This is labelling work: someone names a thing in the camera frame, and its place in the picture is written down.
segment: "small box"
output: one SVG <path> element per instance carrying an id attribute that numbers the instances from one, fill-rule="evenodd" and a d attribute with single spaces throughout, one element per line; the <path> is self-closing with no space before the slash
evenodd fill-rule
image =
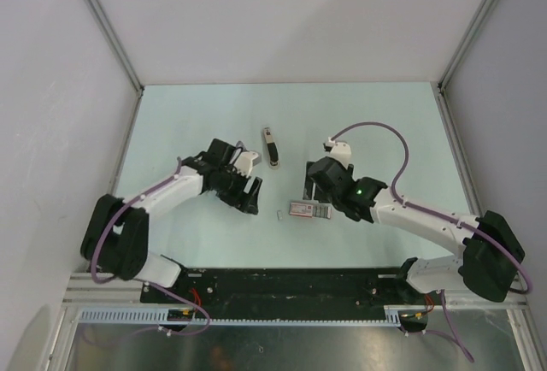
<path id="1" fill-rule="evenodd" d="M 289 215 L 308 218 L 320 217 L 321 219 L 330 220 L 332 217 L 332 206 L 330 204 L 291 202 Z"/>

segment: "white wall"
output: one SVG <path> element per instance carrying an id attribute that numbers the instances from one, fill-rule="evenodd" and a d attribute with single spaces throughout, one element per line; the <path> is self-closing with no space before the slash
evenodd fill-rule
<path id="1" fill-rule="evenodd" d="M 547 345 L 547 0 L 501 0 L 448 96 L 484 206 L 505 215 L 527 253 Z"/>
<path id="2" fill-rule="evenodd" d="M 0 0 L 0 369 L 42 353 L 135 91 L 83 0 Z"/>
<path id="3" fill-rule="evenodd" d="M 145 84 L 440 79 L 481 0 L 102 0 Z"/>

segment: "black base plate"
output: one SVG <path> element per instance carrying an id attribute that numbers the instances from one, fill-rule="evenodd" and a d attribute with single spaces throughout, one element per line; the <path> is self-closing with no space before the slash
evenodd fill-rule
<path id="1" fill-rule="evenodd" d="M 384 305 L 403 304 L 399 268 L 184 268 L 170 289 L 193 301 L 198 292 L 212 318 L 233 320 L 384 320 Z M 147 287 L 141 303 L 179 302 Z M 417 296 L 416 304 L 423 304 Z"/>

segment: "metal frame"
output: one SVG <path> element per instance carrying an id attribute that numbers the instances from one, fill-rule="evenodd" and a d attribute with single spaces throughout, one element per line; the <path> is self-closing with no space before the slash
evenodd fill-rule
<path id="1" fill-rule="evenodd" d="M 131 82 L 133 88 L 135 88 L 136 91 L 142 91 L 143 85 L 140 83 L 140 80 L 138 80 L 137 72 L 135 72 L 135 69 L 133 68 L 131 62 L 129 61 L 126 50 L 122 46 L 121 41 L 118 38 L 118 35 L 116 35 L 116 32 L 114 28 L 112 27 L 112 24 L 110 23 L 108 16 L 104 12 L 103 6 L 99 2 L 99 0 L 84 0 L 84 1 L 89 7 L 89 10 L 91 11 L 91 14 L 93 15 L 93 17 L 95 18 L 95 21 L 97 22 L 99 26 L 99 29 L 101 29 L 101 32 L 104 35 L 104 39 L 109 44 L 110 49 L 112 50 L 115 58 L 118 60 L 124 72 L 126 73 L 126 76 Z"/>
<path id="2" fill-rule="evenodd" d="M 497 1 L 498 0 L 482 0 L 480 2 L 479 8 L 475 12 L 473 19 L 469 23 L 469 26 L 463 35 L 462 40 L 460 41 L 460 43 L 458 44 L 458 47 L 456 48 L 456 52 L 450 59 L 448 66 L 446 67 L 443 75 L 441 76 L 441 80 L 439 82 L 441 90 L 443 90 L 450 83 L 450 80 L 454 76 L 454 72 L 462 63 L 463 59 L 465 58 L 469 50 L 469 47 L 471 46 L 473 41 L 477 38 L 480 32 L 480 29 L 483 27 L 486 20 L 490 16 L 490 13 L 496 6 Z"/>
<path id="3" fill-rule="evenodd" d="M 526 371 L 547 369 L 547 358 L 539 342 L 538 330 L 533 322 L 532 313 L 525 309 L 509 309 L 507 311 L 515 342 L 519 347 L 522 364 Z"/>
<path id="4" fill-rule="evenodd" d="M 138 109 L 140 108 L 140 103 L 142 102 L 142 97 L 144 93 L 144 88 L 138 91 L 138 96 L 135 102 L 134 107 L 132 108 L 131 120 L 129 121 L 129 126 L 126 130 L 123 145 L 118 155 L 118 160 L 116 162 L 116 167 L 112 179 L 110 179 L 109 193 L 114 194 L 118 188 L 118 183 L 120 182 L 121 170 L 123 168 L 123 163 L 126 160 L 127 149 L 129 148 L 129 142 L 131 141 L 131 136 L 133 135 L 133 129 L 135 128 L 135 123 L 137 122 Z"/>
<path id="5" fill-rule="evenodd" d="M 480 205 L 479 195 L 475 189 L 476 185 L 473 183 L 473 177 L 469 169 L 468 158 L 463 150 L 462 141 L 456 129 L 454 118 L 450 112 L 446 98 L 441 92 L 438 85 L 432 83 L 433 95 L 435 96 L 435 102 L 438 106 L 438 112 L 441 115 L 443 121 L 444 130 L 452 156 L 456 162 L 456 168 L 460 175 L 460 181 L 462 182 L 463 192 L 465 198 L 468 201 L 469 211 L 474 215 L 482 215 L 482 207 Z"/>
<path id="6" fill-rule="evenodd" d="M 52 335 L 50 349 L 42 361 L 41 370 L 64 371 L 78 327 L 79 309 L 61 307 L 57 318 L 56 333 Z"/>

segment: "white cable tray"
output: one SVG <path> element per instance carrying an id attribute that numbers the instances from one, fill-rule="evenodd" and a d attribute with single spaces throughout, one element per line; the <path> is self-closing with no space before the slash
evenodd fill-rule
<path id="1" fill-rule="evenodd" d="M 168 319 L 169 308 L 85 308 L 81 310 L 79 322 L 82 324 L 171 324 L 185 325 L 187 321 Z M 192 320 L 191 324 L 204 324 L 204 319 Z M 398 327 L 401 325 L 396 310 L 386 309 L 385 320 L 367 321 L 296 321 L 296 320 L 233 320 L 213 319 L 216 326 L 306 326 L 306 327 Z"/>

